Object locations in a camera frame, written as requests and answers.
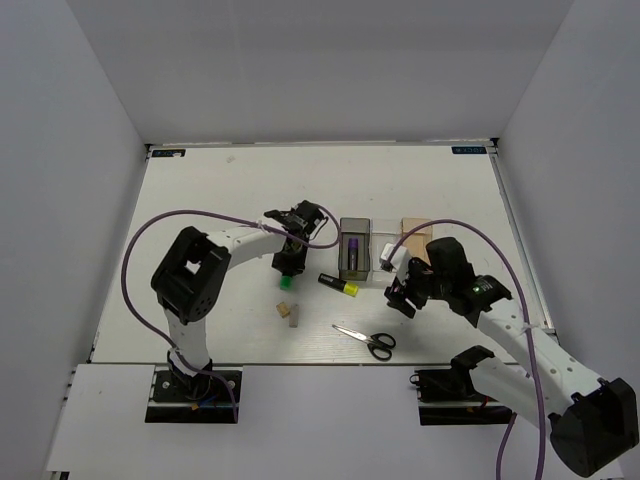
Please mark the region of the green highlighter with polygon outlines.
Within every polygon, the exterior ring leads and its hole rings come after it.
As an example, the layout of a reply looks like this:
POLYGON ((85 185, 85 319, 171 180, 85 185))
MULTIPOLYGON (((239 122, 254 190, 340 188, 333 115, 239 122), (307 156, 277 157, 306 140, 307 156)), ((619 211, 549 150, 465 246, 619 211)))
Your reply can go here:
POLYGON ((293 276, 289 274, 282 274, 279 282, 279 288, 284 291, 288 291, 292 288, 293 276))

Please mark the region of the yellow highlighter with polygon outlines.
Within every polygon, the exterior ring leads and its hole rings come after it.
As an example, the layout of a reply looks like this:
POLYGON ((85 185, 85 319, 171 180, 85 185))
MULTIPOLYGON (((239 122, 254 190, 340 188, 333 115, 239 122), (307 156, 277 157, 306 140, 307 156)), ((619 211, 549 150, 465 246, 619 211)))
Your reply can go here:
POLYGON ((324 285, 326 287, 329 287, 335 291, 339 291, 351 297, 355 297, 359 291, 359 288, 357 285, 325 273, 319 274, 318 282, 321 285, 324 285))

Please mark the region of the purple highlighter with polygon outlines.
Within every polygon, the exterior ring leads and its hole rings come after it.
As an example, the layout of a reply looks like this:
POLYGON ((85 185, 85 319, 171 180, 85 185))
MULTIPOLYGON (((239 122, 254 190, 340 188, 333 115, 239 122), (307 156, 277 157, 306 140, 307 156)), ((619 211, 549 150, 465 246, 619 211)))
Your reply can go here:
POLYGON ((359 259, 359 239, 356 237, 350 237, 347 244, 347 260, 348 269, 350 271, 356 271, 358 269, 359 259))

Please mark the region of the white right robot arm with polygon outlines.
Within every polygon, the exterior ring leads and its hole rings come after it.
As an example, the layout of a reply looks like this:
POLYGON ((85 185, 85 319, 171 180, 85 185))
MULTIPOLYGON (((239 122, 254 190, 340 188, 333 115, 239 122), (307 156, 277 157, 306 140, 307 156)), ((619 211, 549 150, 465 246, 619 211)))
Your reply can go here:
POLYGON ((639 443, 638 407, 623 379, 606 380, 524 318, 511 292, 490 275, 478 275, 452 237, 427 244, 427 261, 388 243, 383 270, 395 275, 386 288, 390 307, 412 318, 427 301, 451 311, 493 339, 523 368, 517 373, 483 346, 451 361, 445 389, 463 398, 488 396, 539 427, 559 459, 589 477, 639 443))

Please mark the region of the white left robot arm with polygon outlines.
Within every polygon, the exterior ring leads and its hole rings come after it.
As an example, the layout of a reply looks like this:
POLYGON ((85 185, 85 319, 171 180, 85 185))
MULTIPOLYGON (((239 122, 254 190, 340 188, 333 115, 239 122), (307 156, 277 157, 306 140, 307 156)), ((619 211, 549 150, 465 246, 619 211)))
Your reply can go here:
POLYGON ((211 387, 206 317, 227 272, 271 254, 271 267, 282 277, 302 274, 311 237, 327 219, 319 205, 302 201, 288 211, 265 212, 255 228, 206 234, 190 226, 179 233, 152 275, 151 288, 169 325, 170 370, 188 398, 202 398, 211 387))

